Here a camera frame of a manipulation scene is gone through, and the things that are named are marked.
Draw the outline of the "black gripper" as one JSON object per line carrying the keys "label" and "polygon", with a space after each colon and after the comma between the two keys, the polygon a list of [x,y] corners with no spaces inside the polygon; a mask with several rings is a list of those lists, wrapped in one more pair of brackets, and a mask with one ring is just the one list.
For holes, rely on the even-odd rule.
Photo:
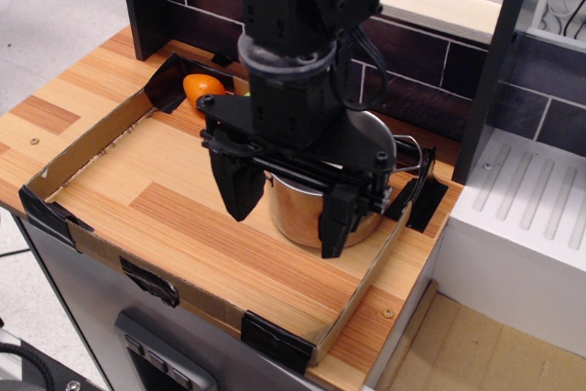
{"label": "black gripper", "polygon": [[[349,60],[320,66],[251,69],[249,95],[211,95],[197,100],[206,119],[202,144],[226,210],[243,221],[264,194],[265,173],[301,178],[320,171],[315,144],[345,111],[368,112],[351,96]],[[319,218],[321,257],[341,255],[350,233],[368,214],[355,186],[337,184],[323,196]]]}

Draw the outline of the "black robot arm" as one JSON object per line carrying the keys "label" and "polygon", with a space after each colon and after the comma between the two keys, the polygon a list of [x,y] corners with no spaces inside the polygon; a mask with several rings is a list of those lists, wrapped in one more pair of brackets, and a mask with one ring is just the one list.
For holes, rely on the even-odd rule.
{"label": "black robot arm", "polygon": [[266,174],[319,191],[321,254],[342,253],[364,216],[384,212],[396,141],[372,103],[350,98],[359,47],[380,73],[385,61],[362,23],[379,0],[243,0],[240,61],[246,96],[197,101],[202,143],[227,211],[241,221],[263,195]]}

